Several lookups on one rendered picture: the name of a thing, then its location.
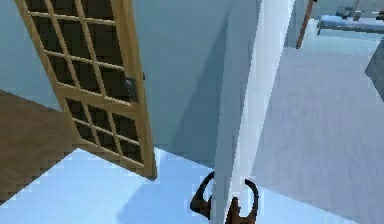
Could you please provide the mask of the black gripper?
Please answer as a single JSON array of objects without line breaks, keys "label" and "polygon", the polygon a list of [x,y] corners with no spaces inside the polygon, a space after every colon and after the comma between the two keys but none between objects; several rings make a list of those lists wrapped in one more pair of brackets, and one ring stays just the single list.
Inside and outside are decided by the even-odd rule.
[{"label": "black gripper", "polygon": [[[207,219],[210,219],[212,197],[209,197],[208,200],[205,200],[204,192],[209,182],[213,178],[214,172],[210,172],[201,182],[190,202],[190,209],[193,212],[200,214]],[[241,216],[241,207],[239,206],[238,198],[233,197],[226,216],[225,224],[255,224],[255,218],[258,212],[259,192],[255,183],[248,179],[245,179],[244,182],[253,193],[253,203],[251,210],[247,216]]]}]

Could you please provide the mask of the wooden glass pane door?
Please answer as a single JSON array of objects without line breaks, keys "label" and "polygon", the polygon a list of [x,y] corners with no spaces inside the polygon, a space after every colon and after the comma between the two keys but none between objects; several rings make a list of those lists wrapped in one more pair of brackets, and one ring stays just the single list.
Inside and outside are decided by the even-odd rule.
[{"label": "wooden glass pane door", "polygon": [[[156,159],[133,0],[14,0],[74,145],[149,180]],[[124,85],[134,78],[138,102]]]}]

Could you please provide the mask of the brown wooden door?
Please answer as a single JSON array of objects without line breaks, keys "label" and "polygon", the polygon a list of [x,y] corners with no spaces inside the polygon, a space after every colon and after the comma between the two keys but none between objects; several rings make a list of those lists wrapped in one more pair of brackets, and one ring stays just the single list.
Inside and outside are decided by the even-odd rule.
[{"label": "brown wooden door", "polygon": [[298,39],[297,39],[297,42],[296,42],[296,46],[295,46],[296,49],[300,49],[301,48],[301,45],[302,45],[302,42],[303,42],[303,39],[304,39],[304,36],[305,36],[306,28],[307,28],[307,25],[308,25],[308,22],[310,20],[310,16],[311,16],[311,13],[312,13],[313,4],[315,2],[317,2],[317,1],[318,0],[308,0],[307,8],[306,8],[306,11],[305,11],[305,14],[304,14],[303,22],[302,22],[302,25],[301,25],[301,28],[300,28],[300,32],[299,32],[299,36],[298,36]]}]

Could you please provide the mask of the blue bed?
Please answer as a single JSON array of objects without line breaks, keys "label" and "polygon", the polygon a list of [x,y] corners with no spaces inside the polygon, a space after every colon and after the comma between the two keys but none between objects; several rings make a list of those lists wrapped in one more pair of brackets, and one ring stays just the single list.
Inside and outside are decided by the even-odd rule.
[{"label": "blue bed", "polygon": [[319,18],[317,34],[325,29],[384,34],[384,10],[365,18],[361,10],[341,6],[334,15],[322,15]]}]

